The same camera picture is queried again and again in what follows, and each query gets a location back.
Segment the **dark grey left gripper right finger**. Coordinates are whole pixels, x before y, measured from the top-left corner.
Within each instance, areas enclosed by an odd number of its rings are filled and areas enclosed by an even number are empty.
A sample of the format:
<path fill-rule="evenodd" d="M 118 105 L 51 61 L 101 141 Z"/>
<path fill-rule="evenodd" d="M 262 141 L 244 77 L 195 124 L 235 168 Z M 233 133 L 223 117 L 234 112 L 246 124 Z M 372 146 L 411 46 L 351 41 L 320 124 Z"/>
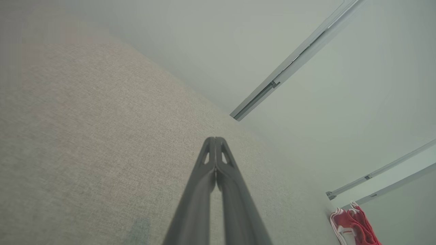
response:
<path fill-rule="evenodd" d="M 215 138 L 217 184 L 222 193 L 226 245 L 271 245 L 233 154 L 222 137 Z"/>

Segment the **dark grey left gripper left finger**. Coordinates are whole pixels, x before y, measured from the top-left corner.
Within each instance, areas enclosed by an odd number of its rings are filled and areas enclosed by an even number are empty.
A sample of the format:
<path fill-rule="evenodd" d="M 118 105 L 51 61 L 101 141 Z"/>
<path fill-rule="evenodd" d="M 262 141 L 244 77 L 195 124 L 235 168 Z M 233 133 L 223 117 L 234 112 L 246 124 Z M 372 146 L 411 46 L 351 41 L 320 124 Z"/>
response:
<path fill-rule="evenodd" d="M 215 171 L 215 138 L 209 137 L 199 152 L 164 245 L 209 245 L 210 195 L 216 185 Z"/>

